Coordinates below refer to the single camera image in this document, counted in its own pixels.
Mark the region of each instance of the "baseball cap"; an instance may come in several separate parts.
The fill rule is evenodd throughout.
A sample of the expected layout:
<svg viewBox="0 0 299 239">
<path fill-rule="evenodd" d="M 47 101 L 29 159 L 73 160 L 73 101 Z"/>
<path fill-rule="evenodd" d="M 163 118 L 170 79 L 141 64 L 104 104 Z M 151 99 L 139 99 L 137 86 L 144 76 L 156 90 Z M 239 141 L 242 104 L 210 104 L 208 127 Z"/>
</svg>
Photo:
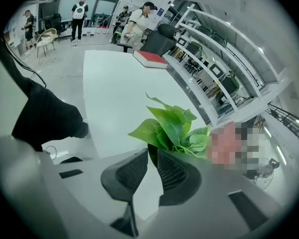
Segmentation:
<svg viewBox="0 0 299 239">
<path fill-rule="evenodd" d="M 151 10 L 157 10 L 157 7 L 152 2 L 145 2 L 144 6 L 150 6 Z"/>
</svg>

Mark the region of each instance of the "table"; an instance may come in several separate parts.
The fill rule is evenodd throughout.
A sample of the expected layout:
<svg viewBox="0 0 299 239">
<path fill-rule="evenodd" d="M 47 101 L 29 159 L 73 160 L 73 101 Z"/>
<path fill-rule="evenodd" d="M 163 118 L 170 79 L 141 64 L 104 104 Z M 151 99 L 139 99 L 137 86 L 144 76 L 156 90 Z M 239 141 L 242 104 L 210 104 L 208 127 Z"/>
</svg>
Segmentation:
<svg viewBox="0 0 299 239">
<path fill-rule="evenodd" d="M 186 93 L 164 69 L 145 68 L 129 53 L 100 50 L 85 52 L 83 68 L 86 114 L 101 158 L 147 147 L 128 135 L 145 119 L 154 119 L 146 106 L 163 108 L 145 92 L 169 105 L 190 109 L 197 116 L 192 129 L 205 126 Z"/>
</svg>

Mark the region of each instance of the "black shirt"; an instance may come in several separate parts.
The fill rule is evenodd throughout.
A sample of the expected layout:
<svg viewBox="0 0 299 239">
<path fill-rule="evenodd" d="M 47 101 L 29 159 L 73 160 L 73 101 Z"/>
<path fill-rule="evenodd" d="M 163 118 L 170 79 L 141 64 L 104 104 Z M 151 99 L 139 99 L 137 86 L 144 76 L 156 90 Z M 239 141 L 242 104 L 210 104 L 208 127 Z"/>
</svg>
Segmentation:
<svg viewBox="0 0 299 239">
<path fill-rule="evenodd" d="M 30 16 L 26 19 L 26 23 L 32 23 L 31 25 L 27 26 L 26 28 L 28 28 L 29 32 L 33 32 L 33 23 L 34 23 L 34 17 L 32 14 L 30 14 Z"/>
<path fill-rule="evenodd" d="M 83 4 L 85 4 L 85 2 L 83 2 L 83 1 L 79 1 L 79 5 L 80 5 L 80 6 L 82 6 Z M 75 11 L 76 8 L 77 8 L 77 5 L 76 5 L 76 4 L 73 5 L 73 7 L 72 7 L 72 11 Z M 84 11 L 85 11 L 85 12 L 88 12 L 88 11 L 89 11 L 89 7 L 88 7 L 88 5 L 84 6 Z"/>
</svg>

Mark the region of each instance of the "book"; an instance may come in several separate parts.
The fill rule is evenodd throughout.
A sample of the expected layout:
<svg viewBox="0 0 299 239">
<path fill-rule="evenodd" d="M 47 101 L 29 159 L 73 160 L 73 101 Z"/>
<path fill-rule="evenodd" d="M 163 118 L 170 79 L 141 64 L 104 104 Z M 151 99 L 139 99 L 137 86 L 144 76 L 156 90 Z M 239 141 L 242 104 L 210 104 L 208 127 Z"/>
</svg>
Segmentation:
<svg viewBox="0 0 299 239">
<path fill-rule="evenodd" d="M 157 54 L 146 51 L 135 50 L 133 56 L 145 67 L 155 67 L 166 69 L 168 62 Z"/>
</svg>

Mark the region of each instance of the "backpack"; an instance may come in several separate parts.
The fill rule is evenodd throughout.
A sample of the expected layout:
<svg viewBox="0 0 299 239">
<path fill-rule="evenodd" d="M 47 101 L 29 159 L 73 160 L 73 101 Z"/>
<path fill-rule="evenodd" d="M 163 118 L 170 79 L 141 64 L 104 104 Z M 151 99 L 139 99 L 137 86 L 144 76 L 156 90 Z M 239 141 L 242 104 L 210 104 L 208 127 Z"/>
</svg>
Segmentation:
<svg viewBox="0 0 299 239">
<path fill-rule="evenodd" d="M 85 9 L 84 9 L 85 6 L 86 3 L 84 3 L 82 6 L 80 6 L 79 3 L 76 4 L 76 8 L 73 13 L 73 19 L 83 19 L 85 13 Z"/>
</svg>

